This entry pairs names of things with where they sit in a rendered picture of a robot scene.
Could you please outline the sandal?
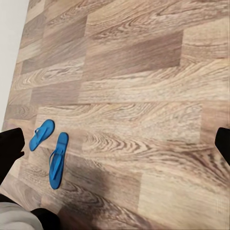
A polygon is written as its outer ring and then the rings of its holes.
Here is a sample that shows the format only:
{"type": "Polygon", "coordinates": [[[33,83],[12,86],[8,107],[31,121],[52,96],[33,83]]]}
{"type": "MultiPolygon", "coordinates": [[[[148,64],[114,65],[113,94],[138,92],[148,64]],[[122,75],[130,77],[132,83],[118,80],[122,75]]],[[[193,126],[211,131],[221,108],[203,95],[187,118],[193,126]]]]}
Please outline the sandal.
{"type": "Polygon", "coordinates": [[[52,155],[54,154],[54,157],[52,159],[51,166],[50,166],[49,181],[51,187],[54,190],[58,189],[61,184],[62,175],[63,175],[64,157],[68,145],[68,140],[69,140],[69,135],[66,132],[60,133],[58,137],[56,149],[52,153],[52,155]]]}
{"type": "Polygon", "coordinates": [[[35,131],[35,136],[29,143],[30,151],[34,151],[41,142],[50,137],[55,129],[55,123],[51,119],[47,119],[41,127],[35,131]]]}

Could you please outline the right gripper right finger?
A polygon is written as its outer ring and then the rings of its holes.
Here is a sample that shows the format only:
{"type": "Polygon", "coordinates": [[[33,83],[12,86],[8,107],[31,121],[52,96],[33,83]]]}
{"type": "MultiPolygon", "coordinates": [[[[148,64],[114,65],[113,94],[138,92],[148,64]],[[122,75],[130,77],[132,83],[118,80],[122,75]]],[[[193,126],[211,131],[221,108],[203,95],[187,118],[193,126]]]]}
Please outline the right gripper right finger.
{"type": "Polygon", "coordinates": [[[230,129],[224,127],[219,127],[218,129],[215,146],[230,166],[230,129]]]}

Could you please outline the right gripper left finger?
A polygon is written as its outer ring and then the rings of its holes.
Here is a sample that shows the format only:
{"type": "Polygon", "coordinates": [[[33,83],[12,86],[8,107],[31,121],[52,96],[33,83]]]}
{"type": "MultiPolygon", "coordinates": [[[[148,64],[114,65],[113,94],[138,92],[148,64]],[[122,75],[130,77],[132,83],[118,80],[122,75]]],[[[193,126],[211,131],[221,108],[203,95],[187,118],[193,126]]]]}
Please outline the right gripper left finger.
{"type": "Polygon", "coordinates": [[[0,133],[0,184],[21,153],[25,140],[21,128],[0,133]]]}

